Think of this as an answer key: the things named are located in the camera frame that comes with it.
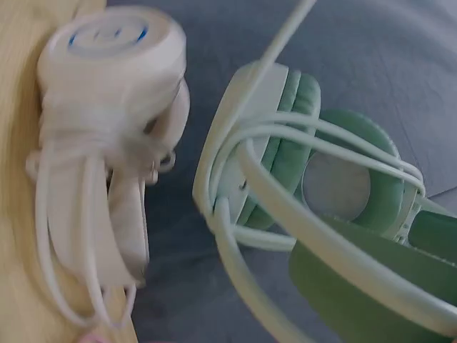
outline gray fabric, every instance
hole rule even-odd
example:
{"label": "gray fabric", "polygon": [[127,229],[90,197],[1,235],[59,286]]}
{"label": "gray fabric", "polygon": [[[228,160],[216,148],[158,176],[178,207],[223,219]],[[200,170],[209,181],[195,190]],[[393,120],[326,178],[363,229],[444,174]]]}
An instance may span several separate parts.
{"label": "gray fabric", "polygon": [[[188,37],[191,115],[175,169],[148,190],[151,266],[134,324],[141,342],[273,342],[236,295],[191,199],[201,147],[240,66],[259,58],[296,0],[111,0],[158,7]],[[279,61],[316,77],[323,108],[381,125],[424,173],[428,194],[457,186],[457,3],[319,0]],[[337,342],[287,277],[286,256],[246,252],[269,294],[318,342]]]}

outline wooden surface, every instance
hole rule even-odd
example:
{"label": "wooden surface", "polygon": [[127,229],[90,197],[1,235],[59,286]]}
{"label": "wooden surface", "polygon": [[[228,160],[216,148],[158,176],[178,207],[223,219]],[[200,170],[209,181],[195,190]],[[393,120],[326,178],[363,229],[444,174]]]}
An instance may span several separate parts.
{"label": "wooden surface", "polygon": [[[34,230],[34,185],[25,174],[37,147],[39,97],[36,61],[49,35],[76,13],[104,1],[0,0],[0,342],[72,343],[82,333],[56,310],[41,276]],[[83,287],[56,264],[67,299],[81,313],[91,305]],[[123,290],[111,296],[123,307]],[[120,332],[97,327],[112,343],[134,343],[133,325]]]}

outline white headphones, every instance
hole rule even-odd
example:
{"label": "white headphones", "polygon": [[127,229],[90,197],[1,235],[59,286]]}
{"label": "white headphones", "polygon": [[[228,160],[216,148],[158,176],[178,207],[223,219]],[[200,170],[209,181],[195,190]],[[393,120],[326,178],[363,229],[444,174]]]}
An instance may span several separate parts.
{"label": "white headphones", "polygon": [[[186,125],[185,49],[183,30],[165,14],[116,7],[60,28],[40,56],[41,151],[28,158],[27,170],[36,179],[44,278],[74,324],[101,319],[119,326],[144,283],[144,187],[174,165],[173,148]],[[87,286],[93,317],[75,313],[64,299],[49,239],[58,261]],[[104,304],[111,287],[127,288],[119,323]]]}

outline white cable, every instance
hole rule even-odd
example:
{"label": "white cable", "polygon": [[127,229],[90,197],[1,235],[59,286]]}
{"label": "white cable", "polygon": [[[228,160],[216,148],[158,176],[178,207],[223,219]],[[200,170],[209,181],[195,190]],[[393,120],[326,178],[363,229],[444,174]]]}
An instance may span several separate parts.
{"label": "white cable", "polygon": [[313,343],[312,339],[302,334],[301,330],[287,319],[250,273],[233,237],[226,198],[216,202],[214,219],[219,224],[215,238],[222,263],[236,291],[249,305],[254,316],[280,342]]}
{"label": "white cable", "polygon": [[296,243],[295,238],[284,234],[275,234],[239,225],[232,225],[231,231],[239,243],[272,252],[291,252]]}
{"label": "white cable", "polygon": [[[217,192],[217,185],[219,184],[219,180],[222,175],[222,171],[224,170],[224,165],[225,161],[229,157],[229,154],[232,152],[234,149],[235,145],[239,143],[241,140],[247,138],[247,137],[254,137],[254,136],[270,136],[271,133],[268,131],[268,129],[262,130],[263,134],[260,133],[260,129],[258,126],[261,123],[269,123],[269,122],[284,122],[287,124],[298,124],[301,126],[309,126],[315,129],[318,129],[319,131],[326,132],[327,134],[332,134],[335,137],[342,139],[344,141],[347,141],[348,143],[351,143],[354,146],[357,146],[359,149],[364,150],[366,153],[376,157],[379,161],[383,161],[384,163],[390,164],[391,166],[395,166],[400,169],[400,173],[402,173],[403,170],[411,174],[413,177],[415,177],[418,180],[418,183],[416,182],[415,184],[419,185],[419,189],[421,190],[422,195],[425,196],[425,187],[423,186],[423,176],[422,173],[413,165],[400,160],[399,158],[392,156],[385,151],[379,149],[377,146],[368,143],[364,139],[356,136],[352,132],[349,132],[339,126],[333,125],[331,123],[322,121],[322,120],[315,120],[311,116],[306,116],[304,114],[297,114],[297,113],[288,113],[288,112],[276,112],[275,114],[267,114],[265,117],[263,115],[259,115],[255,117],[254,119],[249,119],[246,121],[242,121],[237,128],[239,130],[237,131],[236,129],[232,129],[231,135],[229,135],[224,142],[224,145],[221,147],[215,161],[213,164],[211,176],[210,176],[210,182],[209,182],[209,199],[210,202],[213,203],[214,199],[216,197],[216,192]],[[300,132],[296,130],[296,133],[294,134],[294,137],[298,139],[297,142],[305,144],[304,141],[302,141],[303,136],[300,135]],[[331,143],[324,143],[322,139],[314,138],[313,136],[309,135],[309,139],[312,139],[313,141],[321,141],[323,143],[318,143],[320,146],[329,146]],[[375,164],[375,160],[371,159],[369,157],[366,157],[364,155],[358,154],[354,151],[351,151],[349,149],[343,148],[343,147],[338,147],[335,144],[332,144],[333,148],[331,149],[333,152],[339,150],[339,153],[336,153],[338,157],[345,159],[345,160],[350,160],[350,156],[354,156],[354,158],[357,159],[356,163],[362,163],[360,161],[368,159],[371,160],[370,165]]]}
{"label": "white cable", "polygon": [[240,145],[237,156],[261,206],[325,264],[368,296],[417,325],[443,336],[457,335],[456,307],[392,272],[305,209],[262,167],[252,140]]}
{"label": "white cable", "polygon": [[[423,182],[421,182],[420,179],[405,173],[404,171],[397,170],[392,166],[389,166],[376,159],[372,159],[371,157],[364,156],[357,152],[319,139],[315,136],[303,133],[298,129],[279,124],[269,124],[247,128],[242,127],[239,130],[232,132],[231,136],[227,138],[226,142],[221,147],[218,156],[216,157],[216,161],[214,162],[213,166],[213,177],[209,180],[208,190],[213,190],[213,194],[209,195],[211,203],[214,203],[216,196],[215,190],[217,189],[217,184],[219,183],[224,164],[235,146],[244,139],[260,136],[275,136],[278,138],[290,139],[296,143],[312,147],[320,152],[325,152],[327,154],[337,156],[340,159],[351,161],[353,163],[366,166],[367,168],[383,172],[384,174],[397,177],[414,184],[414,186],[418,188],[419,192],[422,195],[425,195],[426,190]],[[366,146],[370,147],[370,145],[373,146],[372,144],[366,142]]]}
{"label": "white cable", "polygon": [[405,172],[413,175],[419,181],[423,182],[422,173],[417,167],[412,164],[409,164],[397,156],[393,156],[385,152],[384,150],[379,149],[376,145],[367,142],[365,139],[353,134],[352,132],[339,127],[338,125],[329,123],[321,119],[314,119],[311,116],[306,114],[297,113],[297,112],[284,112],[277,111],[271,114],[259,115],[250,118],[244,123],[241,121],[240,126],[246,127],[246,125],[257,125],[257,124],[267,124],[267,123],[284,123],[289,125],[300,125],[307,126],[318,131],[325,132],[326,134],[331,134],[336,138],[342,139],[349,144],[357,146],[358,148],[364,150],[366,153],[376,157],[377,159],[383,161],[384,163],[395,166],[399,169],[404,170]]}
{"label": "white cable", "polygon": [[[51,260],[48,229],[48,189],[51,168],[71,160],[80,159],[85,163],[83,196],[81,197],[82,228],[81,239],[84,260],[84,276],[89,290],[96,316],[106,324],[118,327],[129,318],[134,305],[136,286],[132,284],[127,291],[127,302],[119,323],[109,318],[101,285],[96,272],[95,254],[92,239],[93,223],[91,223],[91,194],[94,182],[93,168],[99,164],[105,168],[122,168],[128,175],[142,180],[154,181],[157,172],[169,170],[175,161],[174,153],[169,151],[153,137],[143,134],[141,130],[129,126],[127,116],[123,112],[113,113],[110,109],[95,109],[80,104],[61,104],[47,106],[42,114],[40,130],[40,153],[32,152],[26,161],[26,170],[32,179],[36,179],[36,234],[37,247],[44,279],[61,313],[71,322],[79,326],[89,326],[96,320],[94,317],[84,318],[71,309],[60,291]],[[56,151],[55,140],[63,139],[71,142],[71,148]]]}
{"label": "white cable", "polygon": [[74,324],[81,327],[88,327],[94,323],[95,316],[82,317],[71,309],[61,293],[52,264],[51,247],[49,246],[47,197],[50,172],[49,161],[51,160],[53,150],[54,143],[52,140],[47,141],[47,143],[43,145],[43,149],[41,150],[42,161],[40,167],[36,171],[35,222],[38,258],[44,280],[61,313]]}

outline green ear pad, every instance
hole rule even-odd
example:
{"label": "green ear pad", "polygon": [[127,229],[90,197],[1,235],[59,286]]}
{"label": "green ear pad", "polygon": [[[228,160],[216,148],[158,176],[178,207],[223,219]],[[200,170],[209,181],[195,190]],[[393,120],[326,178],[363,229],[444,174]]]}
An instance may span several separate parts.
{"label": "green ear pad", "polygon": [[[398,156],[398,150],[387,133],[361,114],[352,111],[327,110],[321,112],[320,118],[356,134],[393,156]],[[356,147],[327,134],[317,132],[316,137],[368,156]],[[369,173],[370,196],[365,209],[353,222],[366,229],[383,233],[400,211],[403,181],[372,169]]]}
{"label": "green ear pad", "polygon": [[420,250],[457,264],[457,219],[420,211],[408,233],[409,243]]}
{"label": "green ear pad", "polygon": [[[278,111],[295,111],[303,115],[312,113],[321,104],[321,89],[310,75],[289,71],[279,102]],[[262,165],[293,193],[300,183],[310,149],[286,139],[270,138],[262,157]],[[268,229],[273,219],[256,202],[249,198],[243,206],[238,224],[256,229]]]}
{"label": "green ear pad", "polygon": [[[352,223],[328,223],[378,262],[434,296],[457,304],[457,268]],[[321,318],[348,343],[451,343],[403,318],[354,287],[302,244],[289,261],[293,283]]]}

